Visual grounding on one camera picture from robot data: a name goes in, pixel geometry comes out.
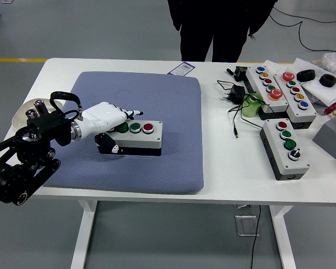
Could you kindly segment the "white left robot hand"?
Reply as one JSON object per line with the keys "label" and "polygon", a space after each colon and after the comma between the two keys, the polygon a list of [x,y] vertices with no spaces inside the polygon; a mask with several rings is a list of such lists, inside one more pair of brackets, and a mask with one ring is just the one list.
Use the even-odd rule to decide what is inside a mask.
{"label": "white left robot hand", "polygon": [[122,150],[107,134],[127,119],[142,115],[139,110],[126,110],[108,102],[101,102],[82,112],[81,119],[71,123],[71,141],[82,141],[89,135],[95,136],[95,143],[105,152],[118,154]]}

